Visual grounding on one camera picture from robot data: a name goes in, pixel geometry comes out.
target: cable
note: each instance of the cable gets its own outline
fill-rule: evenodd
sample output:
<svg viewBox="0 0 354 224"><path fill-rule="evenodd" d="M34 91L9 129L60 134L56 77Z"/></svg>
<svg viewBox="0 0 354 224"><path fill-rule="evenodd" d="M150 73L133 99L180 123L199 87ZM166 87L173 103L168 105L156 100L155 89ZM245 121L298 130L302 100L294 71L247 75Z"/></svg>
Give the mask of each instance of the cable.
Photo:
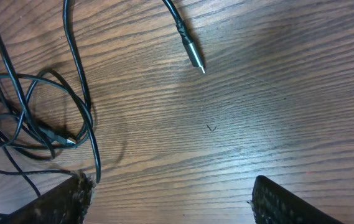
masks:
<svg viewBox="0 0 354 224"><path fill-rule="evenodd" d="M193 37L190 35L184 20L182 20L181 16L179 15L177 8L175 7L175 5L172 3L171 0L163 0L163 2L165 6L167 6L172 17L175 20L176 23L175 26L177 27L177 30L181 35L182 43L189 56L190 63L192 63L194 67L201 68L203 74L206 73L202 55L200 54Z"/></svg>
<svg viewBox="0 0 354 224"><path fill-rule="evenodd" d="M70 7L71 3L69 0L64 0L63 2L63 27L65 29L65 34L68 40L68 44L70 46L70 50L72 51L73 59L76 64L78 76L80 78L80 83L83 90L83 98L80 99L77 94L72 90L70 85L66 82L63 77L58 74L56 71L46 68L39 72L37 76L32 75L22 75L18 74L15 71L15 68L11 62L11 58L5 48L4 42L0 36L0 54L2 60L6 66L7 73L0 73L0 79L11 79L12 84L14 86L16 95L19 100L21 111L16 109L16 107L5 98L4 93L0 86L0 103L5 107L7 113L0 114L0 120L5 118L12 118L16 123L17 127L14 131L14 134L11 138L7 138L6 135L0 130L0 148L4 151L7 158L10 160L11 164L16 168L17 172L8 172L4 170L0 170L0 174L4 175L21 175L27 183L33 188L34 192L38 197L40 197L40 192L34 183L28 178L27 175L34 174L68 174L74 175L73 172L69 170L39 170L39 171L23 171L12 158L9 153L9 148L15 150L18 153L21 153L24 156L27 156L31 159L35 159L38 161L50 161L56 158L56 150L58 149L72 149L76 148L79 145L83 144L88 138L90 138L91 146L94 153L95 159L95 168L96 168L96 182L99 183L101 180L101 162L100 162L100 153L98 150L98 145L96 143L95 134L93 131L93 120L91 111L91 99L90 92L88 89L88 85L86 82L86 77L82 65L82 61L80 55L78 53L77 45L72 34L71 22L70 22ZM59 82L53 82L49 79L43 78L44 75L53 75ZM32 80L30 87L26 94L24 94L20 79L28 79ZM38 84L38 82L46 83L48 85L54 86L65 93L67 93L72 100L75 102L82 118L83 118L83 126L79 133L75 136L75 141L70 141L69 137L71 136L63 136L59 134L55 130L52 130L45 123L38 121L32 115L29 109L29 100L32 96L34 88ZM31 138L36 140L40 146L29 146L23 144L16 144L14 141L17 139L19 133L21 131L26 132ZM54 141L58 141L61 144L52 144ZM49 151L50 155L48 156L38 156L32 152L27 151L27 149L33 150L46 150ZM5 217L5 214L0 214L0 218Z"/></svg>

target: wooden table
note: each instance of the wooden table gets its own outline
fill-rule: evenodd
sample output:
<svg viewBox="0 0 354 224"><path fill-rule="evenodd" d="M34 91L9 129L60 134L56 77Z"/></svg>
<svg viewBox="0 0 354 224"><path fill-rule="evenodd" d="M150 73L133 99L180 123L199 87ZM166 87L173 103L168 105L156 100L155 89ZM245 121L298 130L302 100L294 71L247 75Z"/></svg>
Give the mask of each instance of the wooden table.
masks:
<svg viewBox="0 0 354 224"><path fill-rule="evenodd" d="M354 0L175 4L205 75L162 1L76 0L103 163L85 223L254 223L246 201L257 175L354 223ZM81 93L61 1L2 0L0 31L19 73L53 67ZM72 100L49 86L30 105L53 127L82 125ZM48 163L12 155L24 170L95 172L89 142ZM1 149L0 168L13 170ZM32 180L45 192L66 178ZM33 199L22 177L0 175L0 212Z"/></svg>

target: brown wood grain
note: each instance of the brown wood grain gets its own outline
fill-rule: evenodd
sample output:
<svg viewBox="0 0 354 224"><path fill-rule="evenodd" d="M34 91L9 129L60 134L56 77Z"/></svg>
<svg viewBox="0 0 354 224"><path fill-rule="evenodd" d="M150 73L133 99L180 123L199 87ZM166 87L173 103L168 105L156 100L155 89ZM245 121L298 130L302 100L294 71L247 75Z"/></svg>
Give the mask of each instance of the brown wood grain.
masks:
<svg viewBox="0 0 354 224"><path fill-rule="evenodd" d="M257 175L354 223L354 0L175 4L206 75L191 67L162 1L76 0L103 163L85 223L254 223L246 201ZM19 73L53 67L81 93L61 1L0 1L0 32ZM82 125L52 87L39 85L30 106L53 127ZM43 164L12 155L24 170L95 172L88 142ZM2 150L0 168L13 170ZM43 192L65 178L32 176ZM0 212L33 199L22 177L0 175Z"/></svg>

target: cable strain relief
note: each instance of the cable strain relief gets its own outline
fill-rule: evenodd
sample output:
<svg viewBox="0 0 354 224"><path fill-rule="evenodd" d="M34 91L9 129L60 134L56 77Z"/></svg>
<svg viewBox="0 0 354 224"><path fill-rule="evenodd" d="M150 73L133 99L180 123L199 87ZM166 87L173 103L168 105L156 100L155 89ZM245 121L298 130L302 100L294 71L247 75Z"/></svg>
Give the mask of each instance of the cable strain relief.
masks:
<svg viewBox="0 0 354 224"><path fill-rule="evenodd" d="M187 26L185 25L185 22L182 21L182 22L178 22L177 25L177 30L179 32L179 34L181 35L181 38L182 38L182 43L184 45L188 45L190 43L193 42L193 38L192 36L189 34L189 31L188 31L188 28Z"/></svg>

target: tangled cable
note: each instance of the tangled cable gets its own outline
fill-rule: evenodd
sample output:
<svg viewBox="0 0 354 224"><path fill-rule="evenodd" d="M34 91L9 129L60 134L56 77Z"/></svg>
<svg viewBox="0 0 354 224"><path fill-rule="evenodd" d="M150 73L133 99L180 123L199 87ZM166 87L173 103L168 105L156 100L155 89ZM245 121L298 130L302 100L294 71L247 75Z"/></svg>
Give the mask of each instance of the tangled cable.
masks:
<svg viewBox="0 0 354 224"><path fill-rule="evenodd" d="M73 59L76 64L78 76L80 77L80 83L83 90L84 99L82 100L77 94L72 90L70 85L66 82L62 76L56 71L46 68L39 72L36 76L33 75L24 75L16 73L15 68L11 62L11 58L5 48L4 42L0 36L0 54L2 60L6 66L7 73L0 73L0 79L10 78L16 95L19 99L20 106L22 108L19 111L9 100L4 96L3 91L0 87L0 103L5 107L7 113L0 114L0 120L5 118L12 118L16 123L17 127L11 138L7 138L6 135L0 130L0 148L4 151L7 158L10 160L12 165L16 168L17 172L8 172L0 170L0 174L4 175L21 175L27 183L33 188L34 192L40 197L40 192L34 183L28 178L28 175L32 174L68 174L74 175L73 172L69 170L40 170L40 171L23 171L15 162L15 160L10 155L8 149L14 149L18 153L27 156L30 159L37 161L50 161L55 159L57 149L72 149L76 148L79 145L83 144L88 138L90 138L91 146L94 153L95 159L95 169L96 169L96 182L99 183L101 180L101 160L100 153L98 150L98 145L96 143L95 134L93 131L93 119L91 115L91 100L90 92L85 78L85 73L82 65L80 55L77 50L77 45L72 34L72 28L70 23L70 6L71 3L69 0L63 1L63 28L65 29L66 38L72 51ZM53 75L59 82L53 82L52 80L46 79L44 75ZM32 80L30 87L26 94L24 94L20 79ZM65 93L69 94L72 97L72 100L76 104L82 118L83 126L79 133L74 137L75 141L71 142L67 137L62 136L52 128L48 127L46 124L37 121L32 115L29 109L29 100L32 96L35 86L38 82L42 82L51 86L54 86ZM40 146L29 146L24 144L16 144L15 140L17 139L20 131L23 130L26 132L32 139L36 140ZM45 150L49 151L49 156L38 156L34 153L29 152L26 149L30 150ZM6 214L0 213L0 218L5 217Z"/></svg>

